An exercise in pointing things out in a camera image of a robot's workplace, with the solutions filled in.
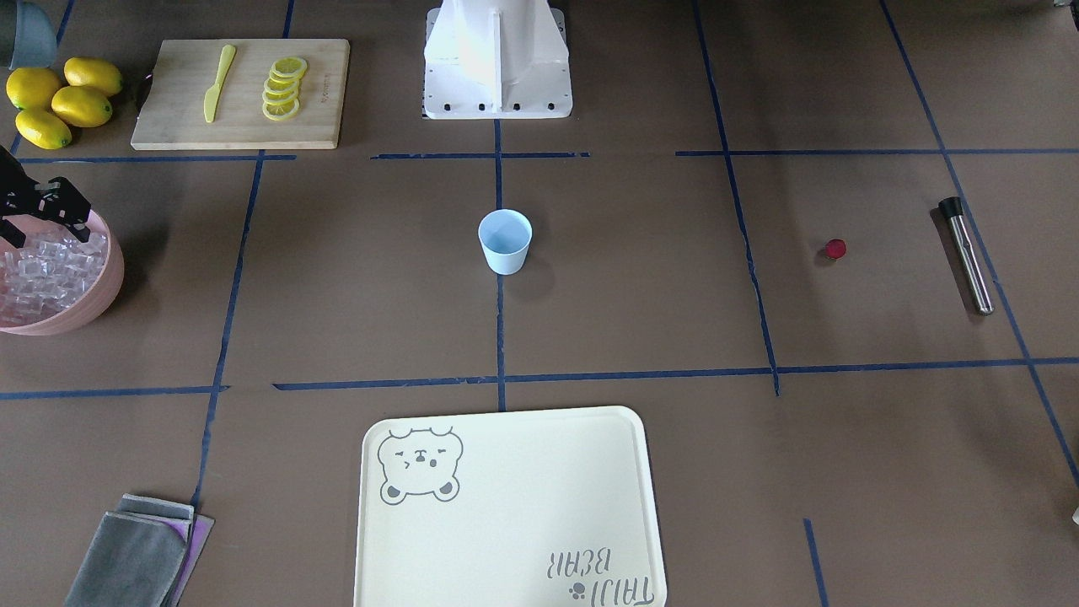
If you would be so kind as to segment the grey purple folded cloth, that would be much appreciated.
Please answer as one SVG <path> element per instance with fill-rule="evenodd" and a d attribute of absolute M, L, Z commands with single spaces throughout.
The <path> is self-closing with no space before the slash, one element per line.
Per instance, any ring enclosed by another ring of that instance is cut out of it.
<path fill-rule="evenodd" d="M 215 521 L 191 503 L 124 493 L 105 512 L 66 606 L 177 606 Z"/>

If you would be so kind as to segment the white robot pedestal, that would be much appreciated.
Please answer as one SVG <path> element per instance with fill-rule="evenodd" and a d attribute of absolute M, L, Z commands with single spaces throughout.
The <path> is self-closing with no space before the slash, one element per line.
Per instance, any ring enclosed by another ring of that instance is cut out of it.
<path fill-rule="evenodd" d="M 572 113 L 566 23 L 547 1 L 443 1 L 427 12 L 421 115 L 540 120 Z"/>

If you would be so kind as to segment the pink bowl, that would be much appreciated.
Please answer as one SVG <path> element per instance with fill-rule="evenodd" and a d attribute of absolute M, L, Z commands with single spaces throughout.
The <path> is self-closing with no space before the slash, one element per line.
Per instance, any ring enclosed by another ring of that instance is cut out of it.
<path fill-rule="evenodd" d="M 24 244 L 3 242 L 3 333 L 57 335 L 103 315 L 118 296 L 125 262 L 100 215 L 88 213 L 88 242 L 28 215 L 11 222 Z"/>

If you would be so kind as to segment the red strawberry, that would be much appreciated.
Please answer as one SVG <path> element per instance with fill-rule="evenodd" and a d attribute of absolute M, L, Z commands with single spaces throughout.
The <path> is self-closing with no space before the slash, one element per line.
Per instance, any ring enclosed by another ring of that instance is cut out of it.
<path fill-rule="evenodd" d="M 844 256 L 847 256 L 847 243 L 843 239 L 829 239 L 829 242 L 825 243 L 822 252 L 824 252 L 824 256 L 829 259 L 829 261 L 838 261 Z"/>

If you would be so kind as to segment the yellow plastic knife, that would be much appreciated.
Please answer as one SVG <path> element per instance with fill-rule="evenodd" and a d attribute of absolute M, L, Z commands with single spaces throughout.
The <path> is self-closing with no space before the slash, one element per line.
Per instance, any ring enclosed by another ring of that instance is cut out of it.
<path fill-rule="evenodd" d="M 223 92 L 223 86 L 228 73 L 230 73 L 230 68 L 234 61 L 236 55 L 236 49 L 233 45 L 224 45 L 221 47 L 219 53 L 218 64 L 215 74 L 213 74 L 211 85 L 208 86 L 203 97 L 203 105 L 201 105 L 201 112 L 203 112 L 204 121 L 207 124 L 211 124 L 215 121 L 220 95 Z"/>

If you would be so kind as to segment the cream bear tray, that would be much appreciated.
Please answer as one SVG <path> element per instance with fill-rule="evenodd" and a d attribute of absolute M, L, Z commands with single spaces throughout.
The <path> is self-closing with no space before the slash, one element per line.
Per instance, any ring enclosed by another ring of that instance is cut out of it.
<path fill-rule="evenodd" d="M 356 606 L 668 599 L 631 408 L 386 419 L 363 437 Z"/>

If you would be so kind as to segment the yellow lemon slices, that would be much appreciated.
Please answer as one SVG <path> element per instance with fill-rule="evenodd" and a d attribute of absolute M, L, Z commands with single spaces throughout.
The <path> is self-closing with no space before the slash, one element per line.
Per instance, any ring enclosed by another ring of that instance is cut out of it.
<path fill-rule="evenodd" d="M 261 92 L 261 112 L 267 120 L 285 121 L 299 114 L 308 68 L 308 59 L 300 56 L 281 57 L 270 66 Z"/>

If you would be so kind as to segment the light blue plastic cup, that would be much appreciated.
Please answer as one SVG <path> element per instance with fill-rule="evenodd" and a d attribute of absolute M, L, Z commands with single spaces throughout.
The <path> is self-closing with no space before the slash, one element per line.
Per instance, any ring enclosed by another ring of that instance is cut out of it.
<path fill-rule="evenodd" d="M 534 230 L 524 213 L 496 210 L 481 219 L 477 235 L 489 268 L 509 276 L 523 268 Z"/>

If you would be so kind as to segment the steel muddler black tip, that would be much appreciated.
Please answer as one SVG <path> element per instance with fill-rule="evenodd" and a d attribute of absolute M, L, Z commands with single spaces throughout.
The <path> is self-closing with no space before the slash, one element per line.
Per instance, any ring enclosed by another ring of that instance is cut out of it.
<path fill-rule="evenodd" d="M 974 250 L 962 201 L 959 196 L 945 197 L 939 202 L 939 212 L 947 223 L 975 311 L 983 316 L 994 314 L 995 306 Z"/>

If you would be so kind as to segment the clear ice cubes pile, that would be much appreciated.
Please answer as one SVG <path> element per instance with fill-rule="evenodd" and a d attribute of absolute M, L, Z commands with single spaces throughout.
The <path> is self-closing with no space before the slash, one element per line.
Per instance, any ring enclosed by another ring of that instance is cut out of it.
<path fill-rule="evenodd" d="M 28 234 L 1 254 L 1 320 L 35 325 L 70 309 L 101 277 L 109 238 L 92 232 L 78 242 L 66 229 Z"/>

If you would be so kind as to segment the wooden cutting board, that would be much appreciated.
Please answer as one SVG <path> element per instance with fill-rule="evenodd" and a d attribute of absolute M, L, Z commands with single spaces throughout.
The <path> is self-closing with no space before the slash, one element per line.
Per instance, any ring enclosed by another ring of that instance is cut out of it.
<path fill-rule="evenodd" d="M 236 49 L 211 123 L 204 96 L 220 51 Z M 132 132 L 132 148 L 174 150 L 334 149 L 346 99 L 350 43 L 344 39 L 165 40 L 152 87 Z M 263 115 L 262 92 L 272 65 L 286 56 L 309 63 L 299 112 L 284 121 Z"/>

